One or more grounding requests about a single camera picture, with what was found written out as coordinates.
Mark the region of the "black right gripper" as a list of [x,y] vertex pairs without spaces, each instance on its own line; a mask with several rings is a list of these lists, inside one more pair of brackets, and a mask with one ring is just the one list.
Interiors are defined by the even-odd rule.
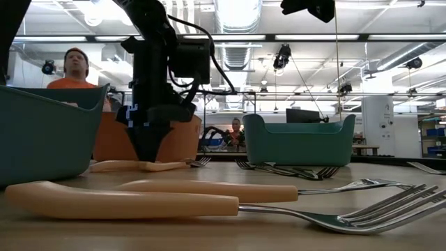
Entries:
[[335,17],[335,0],[282,0],[280,8],[283,15],[306,10],[325,23]]

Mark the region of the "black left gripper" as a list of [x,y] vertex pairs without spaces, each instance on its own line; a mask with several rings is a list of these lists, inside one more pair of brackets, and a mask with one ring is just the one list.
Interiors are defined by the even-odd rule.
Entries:
[[126,124],[130,142],[140,161],[156,160],[162,140],[172,131],[169,125],[149,125],[192,120],[192,105],[167,82],[167,46],[163,40],[137,40],[131,36],[121,43],[133,55],[133,77],[129,83],[132,104],[122,106],[116,120]]

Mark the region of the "orange-handled fork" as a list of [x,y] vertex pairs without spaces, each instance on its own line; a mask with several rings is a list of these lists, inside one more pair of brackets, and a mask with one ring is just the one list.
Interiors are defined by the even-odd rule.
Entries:
[[408,164],[429,174],[446,176],[446,171],[435,170],[419,162],[408,162]]
[[90,172],[120,172],[135,171],[139,169],[161,168],[161,162],[144,162],[135,160],[108,160],[96,162],[89,166]]
[[193,167],[205,167],[210,162],[210,160],[211,160],[210,157],[202,157],[199,160],[186,158],[186,159],[177,160],[177,161],[173,161],[173,162],[160,162],[160,161],[148,162],[148,161],[136,161],[136,160],[107,160],[107,161],[102,161],[102,162],[96,162],[95,165],[102,165],[102,166],[106,166],[106,167],[117,166],[117,165],[136,167],[138,165],[139,167],[143,167],[146,165],[167,165],[167,164],[170,165],[170,164],[181,163],[181,164],[185,164],[185,165],[191,165]]
[[189,169],[185,162],[140,162],[139,168],[148,172],[164,172],[175,169]]
[[331,231],[355,235],[379,234],[446,208],[446,190],[424,185],[342,215],[241,204],[234,196],[89,190],[49,181],[9,185],[5,197],[16,207],[56,219],[140,220],[269,213],[290,215]]
[[114,189],[126,192],[172,192],[205,195],[225,195],[239,198],[241,203],[275,203],[296,201],[300,195],[325,195],[341,192],[397,187],[403,190],[414,185],[365,178],[338,188],[298,189],[293,185],[257,185],[187,180],[138,180],[116,186]]

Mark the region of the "black metal fork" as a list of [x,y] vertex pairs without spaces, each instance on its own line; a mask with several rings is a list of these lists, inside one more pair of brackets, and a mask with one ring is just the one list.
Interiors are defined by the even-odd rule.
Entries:
[[264,165],[251,165],[248,162],[241,161],[241,160],[235,160],[236,164],[239,166],[239,168],[244,170],[255,170],[255,169],[263,169]]
[[262,163],[262,164],[257,164],[257,165],[253,165],[250,164],[248,162],[245,161],[236,161],[236,164],[239,166],[239,168],[241,169],[246,169],[246,170],[259,170],[262,172],[270,172],[272,174],[278,174],[278,175],[282,175],[282,176],[296,176],[296,177],[303,177],[302,174],[299,174],[297,172],[290,172],[284,169],[278,169],[276,167],[274,167],[273,165],[269,165],[266,163]]
[[317,174],[310,174],[309,172],[306,171],[289,171],[289,170],[285,170],[285,169],[280,169],[280,168],[276,168],[272,165],[268,165],[268,164],[258,164],[258,165],[252,165],[249,164],[248,162],[239,162],[238,166],[242,169],[249,169],[249,170],[261,170],[261,171],[265,171],[265,172],[270,172],[273,174],[279,174],[282,176],[295,176],[295,177],[300,177],[300,178],[304,178],[310,181],[321,181],[322,178],[317,175]]
[[302,168],[299,168],[299,167],[292,167],[290,169],[286,169],[286,168],[283,168],[283,167],[279,167],[275,163],[272,163],[272,162],[265,162],[265,163],[269,164],[269,165],[273,165],[276,168],[285,169],[285,170],[289,170],[289,171],[302,171],[302,172],[306,171],[306,172],[309,172],[310,174],[317,174],[317,175],[319,175],[322,178],[322,180],[325,179],[325,178],[333,177],[340,169],[340,167],[324,167],[321,170],[319,170],[317,172],[314,172],[313,170],[302,169]]

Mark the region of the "orange plastic bin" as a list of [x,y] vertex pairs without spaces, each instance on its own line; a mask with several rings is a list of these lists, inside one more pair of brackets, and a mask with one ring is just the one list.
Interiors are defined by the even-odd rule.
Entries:
[[[202,120],[193,116],[187,123],[172,122],[173,130],[162,140],[157,162],[178,162],[194,159],[199,146],[199,133]],[[137,154],[126,133],[127,126],[116,121],[114,112],[103,112],[100,126],[95,138],[93,159],[137,160]]]

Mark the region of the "black overhead beam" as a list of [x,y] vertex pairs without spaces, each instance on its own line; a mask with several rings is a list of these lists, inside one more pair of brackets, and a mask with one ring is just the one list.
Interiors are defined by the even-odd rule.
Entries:
[[[128,35],[117,36],[16,36],[14,43],[119,43],[127,39]],[[212,39],[217,43],[236,43],[236,42],[260,42],[260,43],[333,43],[333,42],[446,42],[446,33],[308,33],[308,34],[214,34]]]

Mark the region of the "person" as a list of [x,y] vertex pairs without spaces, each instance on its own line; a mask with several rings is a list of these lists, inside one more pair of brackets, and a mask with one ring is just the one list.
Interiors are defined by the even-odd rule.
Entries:
[[89,59],[77,47],[70,48],[63,60],[64,77],[54,80],[47,89],[92,89],[97,86],[86,81],[89,75]]
[[234,118],[231,124],[232,131],[224,138],[227,146],[245,147],[245,133],[240,127],[240,120]]

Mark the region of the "dark teal plastic bin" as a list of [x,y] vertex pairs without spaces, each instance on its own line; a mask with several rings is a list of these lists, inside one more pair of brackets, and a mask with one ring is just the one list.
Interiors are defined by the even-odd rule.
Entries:
[[107,91],[0,86],[0,188],[86,171]]

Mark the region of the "black monitor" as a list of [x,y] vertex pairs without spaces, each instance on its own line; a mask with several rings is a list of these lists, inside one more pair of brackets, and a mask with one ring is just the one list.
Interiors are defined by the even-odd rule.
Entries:
[[287,123],[328,123],[328,117],[321,117],[319,112],[302,110],[302,109],[287,109],[286,110]]

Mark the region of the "white pillar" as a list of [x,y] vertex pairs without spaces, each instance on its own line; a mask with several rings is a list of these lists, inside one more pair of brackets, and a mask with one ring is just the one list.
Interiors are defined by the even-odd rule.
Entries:
[[378,155],[394,156],[394,105],[390,96],[362,99],[362,121],[368,145],[378,146]]

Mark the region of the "green plastic bin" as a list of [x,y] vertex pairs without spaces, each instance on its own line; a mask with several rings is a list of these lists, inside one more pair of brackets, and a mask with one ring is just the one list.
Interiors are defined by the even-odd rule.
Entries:
[[353,151],[355,115],[332,123],[266,123],[243,117],[247,159],[252,164],[342,167]]

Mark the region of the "wooden bench table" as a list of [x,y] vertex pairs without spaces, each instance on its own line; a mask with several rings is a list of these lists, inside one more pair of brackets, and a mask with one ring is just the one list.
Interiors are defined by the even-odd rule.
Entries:
[[371,152],[372,155],[378,155],[379,148],[380,146],[359,145],[359,144],[354,144],[352,146],[352,150],[357,156],[368,155],[369,152]]

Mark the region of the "shelf with blue bins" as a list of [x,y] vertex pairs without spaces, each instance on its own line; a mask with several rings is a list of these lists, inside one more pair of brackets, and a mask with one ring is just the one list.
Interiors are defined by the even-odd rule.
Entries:
[[419,119],[422,156],[446,159],[446,115]]

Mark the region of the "black aluminium table frame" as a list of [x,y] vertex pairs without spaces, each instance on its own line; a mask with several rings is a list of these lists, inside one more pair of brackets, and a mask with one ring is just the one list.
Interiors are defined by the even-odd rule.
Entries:
[[[210,157],[212,161],[231,162],[234,160],[247,161],[246,153],[230,153],[230,152],[198,152],[196,159],[202,157]],[[376,165],[392,165],[401,167],[412,167],[410,162],[417,162],[423,164],[434,170],[446,171],[446,159],[440,158],[396,158],[383,156],[351,156],[351,162],[369,163]]]

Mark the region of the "ribbed silver air duct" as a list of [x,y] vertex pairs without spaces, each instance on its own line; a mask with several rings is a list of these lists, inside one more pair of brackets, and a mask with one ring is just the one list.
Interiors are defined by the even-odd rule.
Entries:
[[[214,0],[218,33],[256,33],[261,21],[262,3],[263,0]],[[222,56],[229,70],[243,70],[249,65],[251,49],[224,47]]]

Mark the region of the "background black frame rig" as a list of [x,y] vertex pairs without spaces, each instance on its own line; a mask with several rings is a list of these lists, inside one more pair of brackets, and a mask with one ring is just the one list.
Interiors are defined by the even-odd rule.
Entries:
[[[231,124],[234,118],[240,120],[240,129],[244,131],[243,117],[249,112],[256,112],[256,94],[254,92],[240,92],[227,96],[203,95],[199,98],[198,115],[203,120],[203,129],[199,134],[199,139],[204,128],[215,126],[222,130],[232,131]],[[220,146],[207,146],[202,152],[245,152],[245,147],[227,146],[223,142]]]

